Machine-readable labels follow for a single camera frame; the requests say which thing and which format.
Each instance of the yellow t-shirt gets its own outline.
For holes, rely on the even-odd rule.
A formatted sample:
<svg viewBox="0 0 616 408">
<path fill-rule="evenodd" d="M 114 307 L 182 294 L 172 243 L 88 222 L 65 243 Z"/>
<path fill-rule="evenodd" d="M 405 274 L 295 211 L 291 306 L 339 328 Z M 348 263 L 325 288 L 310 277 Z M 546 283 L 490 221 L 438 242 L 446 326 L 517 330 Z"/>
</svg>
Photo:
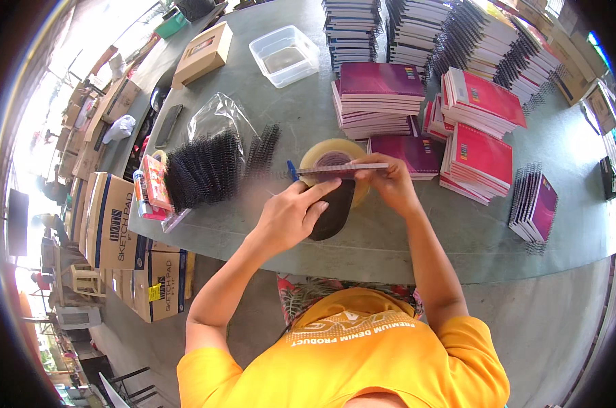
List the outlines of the yellow t-shirt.
<svg viewBox="0 0 616 408">
<path fill-rule="evenodd" d="M 181 405 L 332 407 L 367 392 L 412 407 L 500 407 L 510 384 L 486 324 L 444 323 L 440 337 L 405 302 L 376 290 L 340 290 L 242 370 L 225 351 L 199 348 L 177 366 Z"/>
</svg>

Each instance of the notebook cover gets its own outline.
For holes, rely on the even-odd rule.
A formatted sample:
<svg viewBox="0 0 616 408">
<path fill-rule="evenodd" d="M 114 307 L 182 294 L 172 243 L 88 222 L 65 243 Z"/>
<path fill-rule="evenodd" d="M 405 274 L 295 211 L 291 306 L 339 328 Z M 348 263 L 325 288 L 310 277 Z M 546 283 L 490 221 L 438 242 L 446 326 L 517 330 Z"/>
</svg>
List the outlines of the notebook cover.
<svg viewBox="0 0 616 408">
<path fill-rule="evenodd" d="M 557 193 L 542 174 L 542 180 L 539 184 L 539 192 L 534 204 L 534 212 L 532 214 L 532 223 L 541 234 L 544 241 L 548 241 L 553 218 L 555 218 L 555 206 L 557 204 Z"/>
<path fill-rule="evenodd" d="M 512 184 L 512 147 L 464 123 L 455 125 L 455 161 Z"/>
<path fill-rule="evenodd" d="M 451 68 L 457 102 L 485 110 L 517 126 L 527 128 L 519 98 L 494 82 Z"/>
<path fill-rule="evenodd" d="M 441 143 L 427 137 L 373 136 L 369 138 L 372 153 L 401 159 L 410 174 L 438 174 L 444 149 Z"/>
<path fill-rule="evenodd" d="M 371 62 L 342 64 L 340 94 L 426 95 L 414 65 Z"/>
</svg>

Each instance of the plastic chair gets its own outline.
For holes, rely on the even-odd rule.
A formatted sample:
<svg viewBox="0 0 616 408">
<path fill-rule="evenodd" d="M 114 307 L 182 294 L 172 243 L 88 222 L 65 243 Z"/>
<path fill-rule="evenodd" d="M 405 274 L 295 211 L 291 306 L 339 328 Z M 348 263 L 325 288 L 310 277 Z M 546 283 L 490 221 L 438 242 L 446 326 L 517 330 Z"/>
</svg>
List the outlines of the plastic chair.
<svg viewBox="0 0 616 408">
<path fill-rule="evenodd" d="M 106 291 L 101 291 L 101 270 L 94 269 L 90 264 L 70 265 L 73 288 L 76 293 L 89 296 L 106 297 Z"/>
</svg>

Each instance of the clear packing tape roll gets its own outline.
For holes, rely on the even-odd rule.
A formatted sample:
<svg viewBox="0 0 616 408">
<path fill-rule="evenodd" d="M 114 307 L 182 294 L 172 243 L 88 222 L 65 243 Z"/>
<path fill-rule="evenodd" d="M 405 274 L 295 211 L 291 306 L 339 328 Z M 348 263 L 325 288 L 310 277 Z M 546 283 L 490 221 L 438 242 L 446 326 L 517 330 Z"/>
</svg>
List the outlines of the clear packing tape roll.
<svg viewBox="0 0 616 408">
<path fill-rule="evenodd" d="M 351 160 L 360 159 L 366 155 L 367 152 L 351 140 L 328 139 L 312 146 L 312 148 L 303 156 L 303 159 L 301 159 L 301 164 L 299 167 L 310 168 L 317 166 L 344 165 Z M 308 186 L 312 186 L 317 182 L 312 177 L 301 176 L 300 178 L 301 181 Z M 358 204 L 360 204 L 368 193 L 369 183 L 359 182 L 356 180 L 351 208 L 355 208 Z"/>
</svg>

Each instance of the clear plastic bag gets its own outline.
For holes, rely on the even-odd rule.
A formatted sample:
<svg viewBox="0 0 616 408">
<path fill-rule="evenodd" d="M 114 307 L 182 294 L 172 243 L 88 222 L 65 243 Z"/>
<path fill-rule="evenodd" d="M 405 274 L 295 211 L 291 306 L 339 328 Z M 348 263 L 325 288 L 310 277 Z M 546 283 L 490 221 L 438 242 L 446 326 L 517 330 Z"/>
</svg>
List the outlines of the clear plastic bag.
<svg viewBox="0 0 616 408">
<path fill-rule="evenodd" d="M 239 104 L 218 92 L 189 120 L 188 138 L 211 138 L 226 129 L 237 131 L 238 147 L 244 161 L 244 141 L 260 140 L 260 137 Z"/>
</svg>

